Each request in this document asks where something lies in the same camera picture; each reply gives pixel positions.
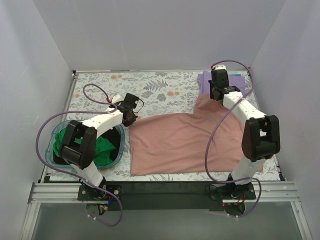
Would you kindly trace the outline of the pink t shirt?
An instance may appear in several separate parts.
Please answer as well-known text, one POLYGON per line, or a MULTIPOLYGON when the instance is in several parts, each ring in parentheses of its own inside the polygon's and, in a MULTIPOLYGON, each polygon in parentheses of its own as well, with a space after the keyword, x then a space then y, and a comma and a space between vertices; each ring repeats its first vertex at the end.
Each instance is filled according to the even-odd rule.
POLYGON ((231 172, 243 158, 244 125, 230 113, 219 125, 209 153, 209 138, 227 112, 209 95, 200 95, 193 113, 142 118, 129 127, 131 174, 231 172))

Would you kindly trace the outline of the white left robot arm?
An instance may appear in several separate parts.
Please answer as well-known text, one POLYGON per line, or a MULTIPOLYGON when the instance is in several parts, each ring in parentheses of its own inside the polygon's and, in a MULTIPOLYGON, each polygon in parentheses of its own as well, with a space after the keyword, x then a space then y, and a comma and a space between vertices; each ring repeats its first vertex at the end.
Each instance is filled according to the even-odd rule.
POLYGON ((102 184, 105 179, 94 163, 98 138, 116 126, 128 127, 133 124, 138 117, 134 109, 140 100, 131 93, 127 93, 123 99, 115 95, 105 111, 84 121, 72 120, 65 128, 59 156, 87 182, 89 194, 95 200, 103 199, 107 193, 102 184))

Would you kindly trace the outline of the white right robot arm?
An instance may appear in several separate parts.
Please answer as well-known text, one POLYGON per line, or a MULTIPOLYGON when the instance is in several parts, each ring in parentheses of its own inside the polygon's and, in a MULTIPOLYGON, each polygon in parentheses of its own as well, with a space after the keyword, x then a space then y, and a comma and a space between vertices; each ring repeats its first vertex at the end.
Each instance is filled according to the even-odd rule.
POLYGON ((221 186, 224 194, 237 199, 251 190, 252 177, 280 151, 280 126, 275 115, 266 115, 245 99, 241 90, 230 85, 224 65, 211 69, 210 98, 218 101, 243 124, 241 149, 243 158, 221 186))

